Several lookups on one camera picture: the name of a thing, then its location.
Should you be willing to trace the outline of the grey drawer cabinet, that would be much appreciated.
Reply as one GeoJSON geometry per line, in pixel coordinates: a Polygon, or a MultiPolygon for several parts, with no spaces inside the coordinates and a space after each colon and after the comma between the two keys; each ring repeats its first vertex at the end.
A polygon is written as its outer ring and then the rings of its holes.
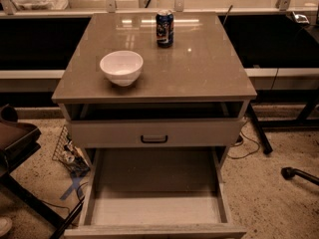
{"type": "Polygon", "coordinates": [[[214,13],[177,13],[161,48],[153,13],[94,15],[53,100],[73,120],[239,120],[256,96],[214,13]],[[119,50],[144,59],[128,87],[106,79],[101,59],[119,50]]]}

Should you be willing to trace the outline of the white ceramic bowl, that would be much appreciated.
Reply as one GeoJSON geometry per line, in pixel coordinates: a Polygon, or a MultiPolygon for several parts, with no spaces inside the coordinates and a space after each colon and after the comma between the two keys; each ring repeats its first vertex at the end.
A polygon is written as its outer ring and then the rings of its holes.
{"type": "Polygon", "coordinates": [[[140,76],[143,65],[142,56],[133,51],[115,51],[100,61],[100,69],[105,77],[120,87],[133,84],[140,76]]]}

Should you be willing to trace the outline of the dark chair left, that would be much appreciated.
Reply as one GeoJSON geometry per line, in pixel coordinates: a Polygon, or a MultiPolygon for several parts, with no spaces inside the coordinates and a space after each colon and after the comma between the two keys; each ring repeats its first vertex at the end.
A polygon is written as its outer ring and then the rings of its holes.
{"type": "Polygon", "coordinates": [[[0,182],[55,228],[60,228],[64,219],[10,175],[40,148],[37,143],[40,134],[35,125],[18,122],[13,107],[6,105],[0,108],[0,182]]]}

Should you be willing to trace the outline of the grey drawer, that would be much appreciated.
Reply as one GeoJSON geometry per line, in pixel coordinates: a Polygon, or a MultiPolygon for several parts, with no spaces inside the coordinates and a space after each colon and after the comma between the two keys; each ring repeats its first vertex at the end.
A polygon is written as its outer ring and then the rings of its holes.
{"type": "Polygon", "coordinates": [[[68,130],[81,148],[230,146],[243,119],[73,120],[68,130]]]}
{"type": "Polygon", "coordinates": [[[101,149],[65,239],[241,239],[209,147],[101,149]]]}

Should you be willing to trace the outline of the black chair caster leg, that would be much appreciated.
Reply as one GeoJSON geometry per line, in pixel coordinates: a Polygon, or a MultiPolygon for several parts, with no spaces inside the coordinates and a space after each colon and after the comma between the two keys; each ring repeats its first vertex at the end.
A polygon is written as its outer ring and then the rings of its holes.
{"type": "Polygon", "coordinates": [[[319,178],[307,173],[303,170],[300,170],[298,168],[293,168],[293,167],[283,167],[281,169],[281,175],[283,176],[284,179],[292,179],[295,176],[299,176],[313,184],[319,185],[319,178]]]}

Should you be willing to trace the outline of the blue soda can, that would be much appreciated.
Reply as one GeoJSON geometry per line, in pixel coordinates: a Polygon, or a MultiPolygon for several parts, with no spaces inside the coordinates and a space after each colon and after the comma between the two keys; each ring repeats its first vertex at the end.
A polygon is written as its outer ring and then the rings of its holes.
{"type": "Polygon", "coordinates": [[[158,46],[168,48],[173,43],[173,14],[170,10],[160,10],[156,21],[158,46]]]}

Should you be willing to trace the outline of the black leaning bar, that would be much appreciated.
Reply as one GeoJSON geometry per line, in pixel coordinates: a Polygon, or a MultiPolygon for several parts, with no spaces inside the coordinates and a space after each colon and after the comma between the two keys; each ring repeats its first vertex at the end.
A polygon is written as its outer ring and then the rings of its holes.
{"type": "Polygon", "coordinates": [[[247,112],[251,118],[251,121],[252,121],[252,124],[253,124],[255,130],[257,131],[258,138],[259,138],[260,143],[261,143],[262,148],[263,148],[263,153],[266,155],[270,154],[273,151],[272,146],[271,146],[262,126],[259,123],[258,117],[257,117],[252,105],[248,105],[247,112]]]}

